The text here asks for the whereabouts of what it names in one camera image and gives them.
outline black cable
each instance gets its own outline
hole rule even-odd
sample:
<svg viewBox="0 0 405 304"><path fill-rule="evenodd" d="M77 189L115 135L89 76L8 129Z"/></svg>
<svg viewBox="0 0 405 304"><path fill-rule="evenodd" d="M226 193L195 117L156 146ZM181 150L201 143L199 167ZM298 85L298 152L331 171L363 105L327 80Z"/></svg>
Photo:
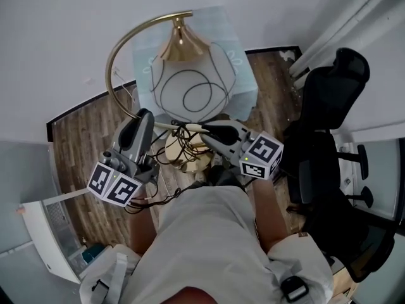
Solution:
<svg viewBox="0 0 405 304"><path fill-rule="evenodd" d="M187 123L179 123L176 122L174 120L171 121L171 123L173 125L177 125L178 129L173 130L171 132L173 137L176 137L176 139L170 143L167 146L163 146L162 148L158 149L158 151L156 152L156 154L151 155L150 157L155 158L157 162L159 162L162 165L169 165L169 164L173 164L176 163L176 161L181 157L181 155L184 155L187 159L187 161L182 162L182 164L187 163L187 162L194 162L196 160L198 160L198 156L205 154L207 152L210 152L210 149L206 149L204 151L199 151L197 148L193 147L193 145L191 144L191 140L198 134L197 132L191 134L191 132L188 130L188 128L186 127ZM155 143L160 137L162 137L164 134L167 133L167 130L164 131L162 134L160 134L157 138L155 138L151 145L153 143ZM162 162L159 160L159 156L165 153L166 148L169 148L170 146L172 146L173 144L175 144L176 142L179 143L181 150L179 152L179 154L177 155L177 157L169 162ZM153 194L153 196L151 197L147 197L147 199L151 199L154 198L158 191L159 191L159 187L156 181L152 180L153 184L156 186L156 192ZM146 204L141 204L141 203L137 203L136 200L145 200L146 198L143 199L139 199L139 198L134 198L128 205L128 208L132 208L132 209L136 209L138 211L136 212L131 212L129 210L127 210L126 208L125 211L129 214L138 214L139 212L141 212L142 210L146 209L146 208L150 208L152 206L161 206L161 205L165 205L167 203L169 203L171 200L179 197L185 190L187 190L188 188L185 188L183 190L181 190L181 188L177 188L175 190L175 193L173 195L168 195L166 196L166 198L162 201L153 201L152 203L146 203Z"/></svg>
<svg viewBox="0 0 405 304"><path fill-rule="evenodd" d="M233 65L232 65L232 63L231 63L231 61L229 60L229 57L227 56L227 53L225 52L225 50L224 50L219 44L217 44L217 43L213 43L213 44L217 45L219 48L222 49L222 51L224 52L225 56L227 57L227 60L228 60L229 65L230 65L230 68L232 69L232 71L234 72L234 75L236 76L235 69L234 69L234 67L233 67ZM220 105L222 105L222 109L224 109L224 107L227 105L227 103L228 103L229 100L230 100L230 93L232 92L232 89L235 87L236 78L234 79L234 82L232 83L232 85L231 85L230 87L227 87L227 86L225 85L225 82L223 81L223 79L222 79L222 77L221 77L221 75L220 75L220 73L219 73L219 71L218 71L216 65L215 65L215 62L214 62L214 60L213 60L213 57L212 57L210 51L209 51L209 57L210 57L210 59L211 59L211 63L212 63L212 65L213 65L213 68L215 69L216 74L218 75L218 77L219 77L219 79L220 79L220 81L221 81L221 85L218 85L218 84L215 83L215 82L211 82L211 81L207 78L207 76L205 76L205 74L203 74L203 73L200 72L200 71L197 71L197 70L194 70L194 69L183 69L183 70L180 70L180 71L178 71L178 72L172 74L169 78L166 79L166 81L163 83L162 88L160 89L159 96L157 96L157 94L156 94L156 88L159 86L159 84L160 84L160 82L161 82L161 79L163 78L163 73L164 73L164 71L165 71L165 63L163 62L162 70L161 70L161 73L160 73L160 76L159 76L159 79L158 79L158 82L156 83L156 85L155 85L155 83L154 83L153 68L151 67L152 90L150 90L150 91L153 92L153 96L154 96L154 100L155 100L156 104L157 104L161 109L163 109L168 115L171 115L172 117L181 117L181 118L183 118L185 121L189 121L189 122L190 122L190 120L189 120L188 118L185 118L185 117L183 117L183 116L180 116L179 114L176 114L176 113L174 113L174 112L172 112L172 111L167 110L167 109L164 107L164 105L163 105L163 100L165 99L165 98L163 97L163 92L164 92L164 90L165 90L165 88L166 88L168 82L171 81L171 79L173 79L173 78L176 77L177 75L183 75L184 73L187 73L187 74L193 73L194 75L199 75L200 78L201 78L201 82L200 82L200 83L195 84L195 85L189 87L189 88L186 90L186 92L184 93L183 98L182 98L182 104L183 104L183 108L184 108L185 110L187 110L187 111L189 111L189 112L191 112L191 113L199 113L199 112L201 112L201 111L204 111L204 110L208 107L208 105L211 104L211 101L212 101L212 99L213 99L213 88L214 88L214 87L215 87L216 89L221 90L221 91L224 93L223 99L222 99L216 106L214 106L214 108L210 109L210 110L208 111L208 113L206 113L205 115L203 115L203 116L198 120L198 122L203 121L207 116L209 116L213 111L215 111ZM201 109L192 110L192 109L190 109L190 108L186 105L186 102L185 102L186 97L187 97L188 93L191 92L191 90L193 90L193 89L201 89L202 86L207 86L208 89L209 89L209 90L208 90L208 92L209 92L208 100L207 100L206 104L201 107Z"/></svg>
<svg viewBox="0 0 405 304"><path fill-rule="evenodd" d="M160 134L157 138L155 138L152 143L151 146L153 145L153 143L155 143L158 139L160 139L162 136L164 136L167 133L168 130L165 130L162 134Z"/></svg>

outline wire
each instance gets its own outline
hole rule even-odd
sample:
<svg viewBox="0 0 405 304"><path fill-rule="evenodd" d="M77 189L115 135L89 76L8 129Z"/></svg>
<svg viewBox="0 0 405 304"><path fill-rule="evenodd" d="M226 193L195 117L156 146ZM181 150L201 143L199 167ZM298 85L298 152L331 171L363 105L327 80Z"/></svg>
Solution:
<svg viewBox="0 0 405 304"><path fill-rule="evenodd" d="M121 86L122 88L127 92L127 94L129 94L129 96L131 97L132 101L136 104L137 101L135 100L135 98L131 95L131 92L129 92L129 90L125 87L125 81L124 79L121 77L121 75L118 74L117 70L113 70L113 75L115 75L117 78L119 78L121 80Z"/></svg>
<svg viewBox="0 0 405 304"><path fill-rule="evenodd" d="M148 204L141 204L141 203L136 203L133 201L127 206L130 208L134 208L134 209L146 209L146 208L150 208L155 205L158 205L158 206L165 205L165 204L169 203L171 200L179 197L186 190L188 190L188 188L185 188L183 190L181 188L177 188L174 195L166 196L166 198L162 201L153 201L152 203L148 203Z"/></svg>
<svg viewBox="0 0 405 304"><path fill-rule="evenodd" d="M198 160L199 155L203 155L203 154L211 151L208 148L203 151L199 151L197 147L192 145L191 140L195 136L197 136L198 133L195 132L195 133L191 134L186 126L187 125L186 123L178 123L174 120L172 121L172 123L178 125L178 129L171 132L172 136L175 136L176 139L169 145L163 146L162 148L158 149L158 151L156 152L155 155L151 155L151 157L155 158L157 162L159 162L162 165L175 165L176 162L180 159L180 157L182 155L184 155L186 160L181 162L181 165L184 165L185 163L194 162L194 161ZM159 156L163 155L166 152L166 149L168 149L170 146L172 146L175 143L178 143L181 147L181 150L178 153L177 157L174 160L170 160L169 162L161 161L159 159Z"/></svg>
<svg viewBox="0 0 405 304"><path fill-rule="evenodd" d="M152 198L154 198L159 192L159 186L158 186L158 182L156 180L151 180L151 182L156 187L155 193L152 196L148 196L148 197L145 197L145 198L135 197L135 198L133 198L133 200L151 200Z"/></svg>
<svg viewBox="0 0 405 304"><path fill-rule="evenodd" d="M201 116L199 117L198 120L196 120L197 122L202 122L203 120L205 120L207 117L209 117L212 112L214 112L218 107L222 106L222 108L217 112L220 113L228 104L228 102L230 101L230 93L232 92L233 88L235 87L235 83L236 83L236 73L235 73L235 69L232 65L232 62L229 60L229 57L227 56L227 53L225 52L225 50L217 43L212 43L216 46L218 46L220 49L222 49L224 55L226 56L228 63L230 65L230 68L232 69L232 71L234 72L234 81L232 83L231 86L227 86L225 84L225 82L223 81L220 72L218 71L214 59L211 55L211 51L208 51L208 55L209 58L211 60L212 66L217 74L217 76L219 77L220 81L221 81L221 85L215 83L215 82L211 82L209 80L209 78L207 76L205 76L204 73L195 70L195 69L183 69L183 70L179 70L177 72L175 72L174 74L172 74L171 76L169 76L167 79L165 79L164 82L161 82L162 78L163 78L163 74L165 72L165 61L163 60L163 64L161 67L161 73L159 76L159 79L157 81L157 83L155 84L154 82L154 74L153 74L153 66L150 67L151 69L151 82L152 82L152 89L149 90L151 93L153 93L154 96L154 100L155 103L169 116L171 117L177 117L177 118L182 118L182 120L185 120L186 122L190 122L190 119L187 117L183 117L181 115L179 115L178 113L174 113L174 111L170 111L168 109L165 108L163 101L166 100L167 98L163 97L163 93L165 88L167 88L169 81L174 80L173 78L177 79L178 76L183 76L185 73L187 76L190 76L193 74L193 77L197 78L199 77L200 82L192 85L191 87L189 87L187 90L185 90L185 92L183 93L183 97L180 98L182 100L182 106L183 109L187 110L189 113L194 113L194 114L198 114L200 113ZM202 91L202 89L204 89L205 91L208 91L209 96L208 96L208 100L205 103L204 106L202 106L200 109L191 109L190 107L188 107L186 105L186 98L187 95L193 90L193 89L199 89L200 91ZM223 98L220 100L220 102L218 104L216 104L216 101L214 102L215 105L212 105L213 103L211 102L213 100L214 97L214 93L213 93L213 89L219 89L219 91L223 92Z"/></svg>
<svg viewBox="0 0 405 304"><path fill-rule="evenodd" d="M162 136L164 136L167 132L168 132L168 130L166 129L162 134L160 134L157 138L155 138L155 139L152 141L151 146L152 146L153 143L155 143L158 139L160 139Z"/></svg>

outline white wall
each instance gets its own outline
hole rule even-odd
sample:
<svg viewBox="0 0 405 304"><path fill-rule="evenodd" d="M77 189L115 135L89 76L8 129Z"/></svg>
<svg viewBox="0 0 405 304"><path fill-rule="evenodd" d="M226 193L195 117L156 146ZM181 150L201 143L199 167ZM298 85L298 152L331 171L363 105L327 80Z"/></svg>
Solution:
<svg viewBox="0 0 405 304"><path fill-rule="evenodd" d="M355 152L358 144L353 145ZM374 203L371 208L367 208L363 201L356 201L356 207L380 217L393 219L396 214L401 174L399 142L389 140L361 144L366 148L369 175L367 179L362 180L360 165L353 163L356 171L354 194L360 194L367 186L373 193Z"/></svg>
<svg viewBox="0 0 405 304"><path fill-rule="evenodd" d="M45 141L46 122L105 91L110 49L150 17L223 4L245 49L305 47L348 1L0 0L0 138ZM117 66L134 78L129 53Z"/></svg>
<svg viewBox="0 0 405 304"><path fill-rule="evenodd" d="M31 241L20 203L56 196L48 146L0 141L0 253ZM0 286L14 304L80 303L78 284L52 275L34 245L0 258Z"/></svg>
<svg viewBox="0 0 405 304"><path fill-rule="evenodd" d="M367 32L380 16L400 0L383 0L353 31L334 46L322 52L311 68L317 67L326 55L337 48L349 46L360 52L370 65L370 81L354 103L338 132L354 132L386 125L405 123L405 22L391 29L381 38L363 47L362 31ZM405 137L400 127L382 131L377 139Z"/></svg>

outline black buckle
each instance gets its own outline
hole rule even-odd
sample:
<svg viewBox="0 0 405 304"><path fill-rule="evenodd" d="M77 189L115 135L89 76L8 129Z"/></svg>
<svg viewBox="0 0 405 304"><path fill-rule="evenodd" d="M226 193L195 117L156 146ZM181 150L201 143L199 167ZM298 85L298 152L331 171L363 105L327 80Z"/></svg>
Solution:
<svg viewBox="0 0 405 304"><path fill-rule="evenodd" d="M281 283L287 302L293 303L309 293L307 284L298 276L291 276Z"/></svg>
<svg viewBox="0 0 405 304"><path fill-rule="evenodd" d="M102 286L104 286L106 289L109 289L109 287L108 287L107 285L105 285L105 283L103 283L103 282L101 281L101 279L99 279L99 280L96 282L96 285L94 285L93 287L91 287L91 291L94 291L94 290L96 289L96 287L97 287L99 284L102 285Z"/></svg>

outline person's arm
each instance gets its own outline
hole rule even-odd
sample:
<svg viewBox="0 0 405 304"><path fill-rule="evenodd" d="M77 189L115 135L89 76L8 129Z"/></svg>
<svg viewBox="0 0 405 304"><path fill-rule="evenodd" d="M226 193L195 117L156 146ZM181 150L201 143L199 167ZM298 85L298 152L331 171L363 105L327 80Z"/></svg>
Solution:
<svg viewBox="0 0 405 304"><path fill-rule="evenodd" d="M146 190L136 196L137 198L145 198ZM147 203L147 201L134 200L137 203ZM130 248L138 255L142 256L147 249L152 245L156 237L156 230L153 225L150 208L141 211L138 214L133 214L129 219L130 232Z"/></svg>
<svg viewBox="0 0 405 304"><path fill-rule="evenodd" d="M260 245L268 253L272 246L288 236L287 228L278 207L273 182L257 179L252 185Z"/></svg>

